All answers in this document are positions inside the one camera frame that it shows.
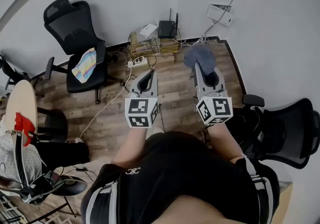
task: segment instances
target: white cube with black markers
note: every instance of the white cube with black markers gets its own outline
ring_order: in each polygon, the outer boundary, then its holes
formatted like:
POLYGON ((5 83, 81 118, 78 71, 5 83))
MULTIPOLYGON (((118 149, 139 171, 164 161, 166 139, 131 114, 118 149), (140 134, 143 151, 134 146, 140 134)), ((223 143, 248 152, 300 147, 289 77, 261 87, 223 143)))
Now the white cube with black markers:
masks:
POLYGON ((158 98, 126 98, 124 111, 131 128, 151 128, 159 113, 158 98))
POLYGON ((224 123, 233 116, 231 97, 204 96, 196 108, 206 125, 224 123))

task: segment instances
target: wooden tabletop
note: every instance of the wooden tabletop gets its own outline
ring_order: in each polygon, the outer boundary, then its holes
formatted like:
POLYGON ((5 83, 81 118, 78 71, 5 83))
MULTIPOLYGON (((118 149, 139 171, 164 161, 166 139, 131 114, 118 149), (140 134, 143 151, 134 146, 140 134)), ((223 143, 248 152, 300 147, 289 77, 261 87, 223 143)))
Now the wooden tabletop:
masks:
POLYGON ((38 128, 36 94, 31 83, 26 80, 19 81, 13 88, 5 110, 5 128, 13 130, 16 124, 16 112, 28 118, 38 128))

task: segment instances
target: black pants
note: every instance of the black pants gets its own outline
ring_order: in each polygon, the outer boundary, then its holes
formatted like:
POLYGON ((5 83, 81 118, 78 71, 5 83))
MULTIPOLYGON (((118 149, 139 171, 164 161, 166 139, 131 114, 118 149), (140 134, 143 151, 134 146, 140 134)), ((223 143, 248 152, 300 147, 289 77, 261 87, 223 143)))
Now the black pants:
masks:
POLYGON ((84 143, 34 143, 47 169, 84 164, 90 161, 88 146, 84 143))

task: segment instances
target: white power strip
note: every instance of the white power strip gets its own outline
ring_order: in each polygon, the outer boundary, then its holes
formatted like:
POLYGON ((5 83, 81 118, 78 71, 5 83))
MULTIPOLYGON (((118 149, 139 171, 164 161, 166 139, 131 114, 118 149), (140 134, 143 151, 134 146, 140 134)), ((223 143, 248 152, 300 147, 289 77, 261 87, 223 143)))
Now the white power strip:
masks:
POLYGON ((208 10, 206 12, 207 17, 210 17, 213 20, 218 21, 220 18, 220 23, 226 25, 226 26, 230 26, 233 19, 234 19, 234 15, 229 13, 229 12, 225 12, 223 9, 209 4, 208 10))
POLYGON ((134 68, 134 67, 139 67, 148 64, 148 59, 145 58, 144 56, 141 57, 141 60, 139 58, 136 58, 133 61, 128 62, 128 68, 134 68))

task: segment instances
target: striped cloth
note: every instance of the striped cloth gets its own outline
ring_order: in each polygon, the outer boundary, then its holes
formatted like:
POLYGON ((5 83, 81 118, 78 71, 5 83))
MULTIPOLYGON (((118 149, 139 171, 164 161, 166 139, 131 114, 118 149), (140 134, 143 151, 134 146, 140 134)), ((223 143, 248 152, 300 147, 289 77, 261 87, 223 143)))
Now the striped cloth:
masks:
POLYGON ((85 83, 93 73, 97 62, 96 50, 90 48, 83 54, 79 63, 72 69, 72 73, 81 83, 85 83))

